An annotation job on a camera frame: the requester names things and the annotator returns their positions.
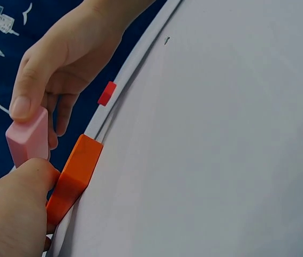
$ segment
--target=pink eraser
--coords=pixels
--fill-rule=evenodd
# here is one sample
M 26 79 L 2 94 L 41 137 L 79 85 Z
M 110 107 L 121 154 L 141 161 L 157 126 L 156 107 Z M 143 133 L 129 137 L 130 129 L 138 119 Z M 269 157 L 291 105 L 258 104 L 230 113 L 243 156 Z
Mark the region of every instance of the pink eraser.
M 29 122 L 13 122 L 5 136 L 16 168 L 31 158 L 47 160 L 49 155 L 47 110 L 39 107 L 35 117 Z

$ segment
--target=white board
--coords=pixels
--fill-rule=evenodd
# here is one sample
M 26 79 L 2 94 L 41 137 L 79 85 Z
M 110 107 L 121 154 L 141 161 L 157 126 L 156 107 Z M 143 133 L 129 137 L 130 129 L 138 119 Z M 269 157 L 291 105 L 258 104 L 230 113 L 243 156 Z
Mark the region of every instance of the white board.
M 185 0 L 104 145 L 59 256 L 303 256 L 303 1 Z

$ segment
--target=fingernail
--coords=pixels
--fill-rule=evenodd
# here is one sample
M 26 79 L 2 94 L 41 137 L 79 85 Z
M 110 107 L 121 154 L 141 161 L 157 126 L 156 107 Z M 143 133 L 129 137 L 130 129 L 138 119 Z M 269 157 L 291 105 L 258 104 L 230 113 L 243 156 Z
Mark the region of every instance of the fingernail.
M 30 109 L 30 99 L 26 96 L 18 96 L 10 110 L 11 118 L 22 119 L 28 115 Z

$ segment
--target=orange clip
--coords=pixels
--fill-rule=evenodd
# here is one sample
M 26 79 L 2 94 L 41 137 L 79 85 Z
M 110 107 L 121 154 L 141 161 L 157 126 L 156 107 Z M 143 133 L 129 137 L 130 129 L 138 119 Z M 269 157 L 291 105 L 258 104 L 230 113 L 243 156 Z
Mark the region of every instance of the orange clip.
M 104 89 L 103 94 L 100 96 L 100 98 L 98 100 L 98 104 L 100 104 L 102 106 L 107 106 L 116 87 L 117 87 L 117 85 L 115 83 L 113 83 L 112 81 L 110 81 L 108 83 L 108 85 L 106 86 L 106 88 Z
M 81 135 L 47 203 L 48 223 L 58 225 L 87 188 L 103 145 Z

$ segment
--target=navy blue cloth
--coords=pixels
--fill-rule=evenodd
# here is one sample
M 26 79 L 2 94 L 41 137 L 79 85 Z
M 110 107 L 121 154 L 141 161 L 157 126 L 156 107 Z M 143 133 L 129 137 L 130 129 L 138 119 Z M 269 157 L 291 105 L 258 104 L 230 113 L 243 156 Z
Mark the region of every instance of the navy blue cloth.
M 80 2 L 81 0 L 35 0 L 24 25 L 22 13 L 29 8 L 31 0 L 0 0 L 2 19 L 14 19 L 11 30 L 0 26 L 0 105 L 4 109 L 9 108 L 14 80 L 24 52 Z M 51 153 L 50 161 L 57 169 L 62 170 L 78 136 L 86 129 L 106 84 L 114 80 L 138 39 L 165 2 L 166 0 L 157 0 L 129 27 L 110 63 L 80 95 L 66 134 L 59 138 L 58 148 Z M 0 109 L 0 178 L 13 167 L 5 139 L 5 131 L 11 122 L 9 115 Z

